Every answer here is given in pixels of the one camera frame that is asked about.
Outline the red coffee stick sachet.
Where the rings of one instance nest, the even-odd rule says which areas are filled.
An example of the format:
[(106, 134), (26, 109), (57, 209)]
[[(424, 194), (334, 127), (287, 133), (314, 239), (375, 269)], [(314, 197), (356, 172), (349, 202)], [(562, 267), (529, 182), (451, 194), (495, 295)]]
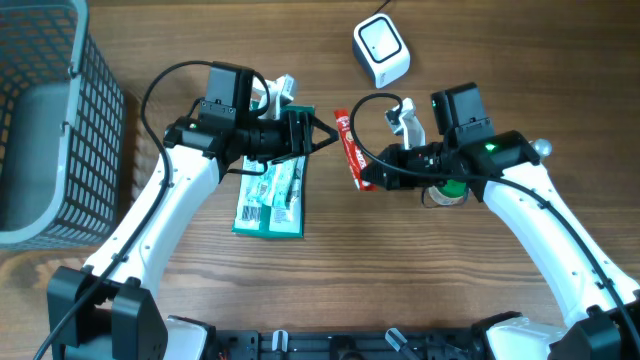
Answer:
[(356, 188), (359, 191), (376, 191), (376, 186), (361, 178), (361, 170), (367, 166), (367, 162), (360, 147), (355, 143), (349, 124), (349, 113), (346, 109), (334, 111), (340, 139), (346, 154), (349, 169)]

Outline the teal snack packet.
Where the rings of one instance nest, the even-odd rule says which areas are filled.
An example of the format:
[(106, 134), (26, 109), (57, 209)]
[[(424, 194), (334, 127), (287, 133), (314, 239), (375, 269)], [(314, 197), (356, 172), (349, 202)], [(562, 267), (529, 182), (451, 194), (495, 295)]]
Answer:
[(247, 199), (259, 205), (286, 209), (299, 160), (268, 163), (268, 169), (260, 176), (252, 177), (247, 189)]

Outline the green lidded cup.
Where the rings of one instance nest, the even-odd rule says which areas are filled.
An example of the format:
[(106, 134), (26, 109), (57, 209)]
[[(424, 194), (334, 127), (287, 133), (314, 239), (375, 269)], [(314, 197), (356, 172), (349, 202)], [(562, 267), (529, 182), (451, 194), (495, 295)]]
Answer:
[(463, 204), (468, 197), (465, 183), (448, 180), (442, 186), (431, 186), (427, 189), (430, 199), (436, 206), (455, 206)]

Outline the green sponge package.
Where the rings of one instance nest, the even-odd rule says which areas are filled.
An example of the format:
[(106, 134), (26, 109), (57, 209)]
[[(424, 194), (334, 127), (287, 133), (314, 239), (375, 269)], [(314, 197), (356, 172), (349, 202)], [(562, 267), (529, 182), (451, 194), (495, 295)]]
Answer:
[(267, 239), (292, 239), (304, 237), (304, 184), (307, 157), (299, 160), (286, 209), (277, 209), (250, 202), (246, 193), (252, 177), (241, 177), (236, 215), (232, 231), (236, 234)]

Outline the yellow dish soap bottle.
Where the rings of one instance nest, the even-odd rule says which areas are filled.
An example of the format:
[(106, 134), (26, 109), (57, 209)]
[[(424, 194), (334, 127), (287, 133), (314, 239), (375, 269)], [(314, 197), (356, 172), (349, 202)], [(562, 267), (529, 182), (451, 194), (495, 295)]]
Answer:
[(550, 156), (553, 151), (551, 142), (546, 139), (537, 139), (535, 141), (531, 141), (530, 144), (541, 159)]

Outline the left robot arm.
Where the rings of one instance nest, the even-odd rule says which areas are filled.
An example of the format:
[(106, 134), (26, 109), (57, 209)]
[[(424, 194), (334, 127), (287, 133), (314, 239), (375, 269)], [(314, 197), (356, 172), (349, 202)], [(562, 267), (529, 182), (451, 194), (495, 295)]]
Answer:
[(40, 355), (55, 359), (221, 359), (214, 326), (163, 317), (157, 290), (168, 262), (202, 203), (237, 161), (262, 169), (320, 149), (337, 132), (291, 105), (290, 75), (269, 81), (258, 71), (209, 62), (205, 94), (154, 142), (159, 160), (116, 230), (80, 269), (60, 267), (50, 279), (50, 332)]

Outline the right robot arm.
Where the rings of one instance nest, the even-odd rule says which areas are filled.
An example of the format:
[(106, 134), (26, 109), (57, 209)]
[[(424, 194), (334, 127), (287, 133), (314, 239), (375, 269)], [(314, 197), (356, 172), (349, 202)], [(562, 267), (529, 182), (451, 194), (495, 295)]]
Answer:
[(561, 310), (564, 325), (537, 324), (518, 312), (475, 324), (479, 359), (636, 359), (639, 284), (598, 246), (555, 189), (543, 160), (549, 143), (512, 130), (497, 133), (479, 89), (467, 83), (431, 96), (442, 139), (427, 142), (411, 99), (385, 119), (402, 143), (361, 172), (386, 190), (455, 182), (484, 203), (519, 240)]

